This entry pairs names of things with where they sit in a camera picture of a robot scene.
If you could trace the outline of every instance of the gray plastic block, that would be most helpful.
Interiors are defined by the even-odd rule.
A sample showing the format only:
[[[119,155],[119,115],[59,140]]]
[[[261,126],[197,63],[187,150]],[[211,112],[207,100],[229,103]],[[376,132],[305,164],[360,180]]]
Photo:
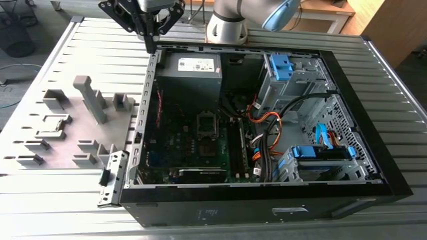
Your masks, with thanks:
[[[105,103],[105,99],[103,97],[103,93],[100,90],[93,90],[95,91],[95,97],[96,97],[96,100],[100,104],[100,107],[101,109],[105,109],[107,108],[107,103]]]
[[[77,146],[81,152],[95,154],[99,150],[100,144],[96,140],[79,140]]]
[[[43,96],[43,102],[49,110],[63,110],[61,102],[65,101],[68,98],[60,89],[48,89],[45,90]]]
[[[117,148],[116,148],[116,145],[111,144],[111,147],[109,147],[109,154],[117,152]]]
[[[43,126],[35,134],[36,139],[64,139],[65,124],[72,122],[69,114],[49,114],[43,117]]]
[[[99,145],[96,156],[99,157],[99,159],[100,159],[101,163],[104,164],[104,166],[107,166],[108,159],[109,159],[109,153],[108,153],[108,151],[107,151],[107,149],[105,149],[103,144]]]
[[[97,162],[91,153],[72,155],[72,161],[79,167],[92,167]]]
[[[95,120],[99,124],[107,122],[107,115],[103,111],[103,106],[97,100],[97,97],[91,88],[91,78],[89,76],[75,76],[72,86],[80,91],[85,107],[88,111],[92,113]]]
[[[133,103],[129,101],[128,96],[123,93],[115,93],[112,96],[112,105],[116,111],[132,111]]]
[[[51,148],[49,144],[47,143],[47,141],[44,139],[27,140],[24,142],[24,146],[32,152],[41,152],[41,151],[45,151]]]
[[[16,161],[23,166],[39,166],[45,162],[43,160],[43,158],[37,154],[33,154],[33,155],[19,155],[16,157]]]

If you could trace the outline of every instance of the wire bundle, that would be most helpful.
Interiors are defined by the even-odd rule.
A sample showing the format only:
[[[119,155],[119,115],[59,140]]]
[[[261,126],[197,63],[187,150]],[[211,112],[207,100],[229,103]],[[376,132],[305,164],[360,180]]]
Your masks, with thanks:
[[[271,155],[275,156],[277,154],[277,152],[272,151],[272,149],[275,148],[275,146],[276,146],[276,144],[279,142],[280,135],[277,134],[279,137],[273,141],[272,147],[268,147],[268,144],[267,144],[268,135],[269,135],[269,132],[273,129],[273,126],[279,122],[279,124],[280,124],[279,133],[280,133],[281,132],[281,118],[287,114],[287,112],[299,103],[301,103],[304,100],[307,100],[309,98],[328,98],[332,94],[336,94],[336,92],[335,91],[319,92],[319,93],[309,93],[307,95],[299,96],[299,97],[293,98],[287,103],[287,105],[281,108],[279,113],[276,113],[276,112],[275,112],[275,114],[272,114],[272,112],[268,113],[269,116],[271,115],[276,116],[279,120],[277,121],[271,121],[269,124],[268,124],[268,127],[263,131],[263,136],[261,136],[261,138],[259,140],[259,154],[260,154],[260,156],[257,157],[257,155],[255,154],[255,156],[257,157],[256,159],[260,159],[260,162],[261,162],[261,180],[264,182],[271,182],[272,181],[272,159],[271,159]]]

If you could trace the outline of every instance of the metal bracket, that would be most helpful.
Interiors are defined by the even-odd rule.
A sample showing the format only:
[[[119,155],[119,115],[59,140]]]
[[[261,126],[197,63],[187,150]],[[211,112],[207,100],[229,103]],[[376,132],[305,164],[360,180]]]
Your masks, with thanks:
[[[121,207],[119,204],[121,185],[125,178],[125,166],[129,159],[129,153],[127,151],[116,151],[109,154],[109,160],[107,167],[101,171],[99,185],[99,208],[116,208]]]

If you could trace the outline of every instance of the red wire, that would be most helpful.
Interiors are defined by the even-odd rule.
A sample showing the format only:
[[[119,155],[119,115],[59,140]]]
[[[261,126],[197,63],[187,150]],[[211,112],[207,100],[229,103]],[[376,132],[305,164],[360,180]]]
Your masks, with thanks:
[[[157,107],[157,118],[155,120],[155,125],[157,128],[160,128],[160,116],[161,116],[161,95],[160,91],[157,89],[157,97],[159,97],[159,107]]]

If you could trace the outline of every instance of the metal panel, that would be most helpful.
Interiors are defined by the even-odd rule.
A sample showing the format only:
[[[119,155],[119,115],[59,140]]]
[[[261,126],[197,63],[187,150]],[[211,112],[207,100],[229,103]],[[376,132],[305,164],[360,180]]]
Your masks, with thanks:
[[[16,122],[19,123],[21,118],[29,118],[31,110],[41,107],[40,104],[35,104],[39,84],[59,86],[72,81],[69,75],[89,71],[93,84],[107,96],[112,92],[123,91],[128,94],[135,93],[132,95],[135,98],[140,97],[135,88],[140,87],[145,78],[144,61],[148,55],[144,45],[139,43],[136,36],[132,38],[133,34],[121,30],[111,19],[85,18],[81,26],[79,25],[72,23],[65,30],[3,130],[1,143],[8,141],[7,136],[16,133],[25,135],[28,132],[28,129],[20,129],[21,125]],[[203,27],[179,24],[172,29],[173,37],[164,37],[163,40],[203,42],[203,29]],[[39,236],[41,239],[47,237],[56,239],[59,237],[55,236],[56,234],[65,237],[81,236],[85,239],[96,236],[104,239],[109,235],[120,239],[140,239],[141,235],[145,235],[151,239],[153,237],[148,235],[156,234],[168,234],[167,238],[177,238],[179,235],[188,233],[204,234],[204,237],[216,239],[235,239],[243,236],[245,239],[283,238],[284,234],[288,236],[289,233],[295,238],[311,236],[319,239],[340,240],[352,239],[355,236],[365,239],[387,237],[389,240],[408,236],[411,239],[426,237],[427,127],[420,109],[412,107],[416,102],[407,92],[401,91],[401,84],[396,77],[389,75],[389,70],[384,70],[383,64],[379,63],[379,55],[372,54],[372,50],[357,36],[307,32],[271,33],[256,29],[249,29],[249,35],[249,39],[256,40],[251,43],[253,46],[319,48],[333,51],[368,110],[373,125],[412,187],[413,196],[393,204],[375,206],[335,221],[144,229],[123,208],[96,208],[99,170],[21,170],[16,173],[17,175],[0,177],[0,193],[4,193],[0,194],[3,203],[0,222],[19,226],[5,227],[1,234],[32,238]],[[129,64],[129,60],[123,64],[112,65],[115,57],[139,58],[135,59],[139,66]],[[184,238],[199,239],[200,236],[187,235]]]

